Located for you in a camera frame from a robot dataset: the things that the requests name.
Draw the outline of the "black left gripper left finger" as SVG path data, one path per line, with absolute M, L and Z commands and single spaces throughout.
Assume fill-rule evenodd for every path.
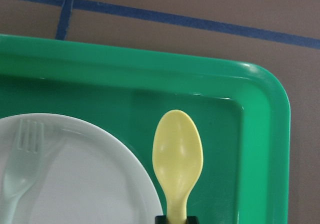
M 170 221 L 166 215 L 157 215 L 154 218 L 155 224 L 170 224 Z

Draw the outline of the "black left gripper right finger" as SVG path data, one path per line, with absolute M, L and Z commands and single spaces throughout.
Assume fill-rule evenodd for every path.
M 197 216 L 187 216 L 186 224 L 199 224 L 199 219 Z

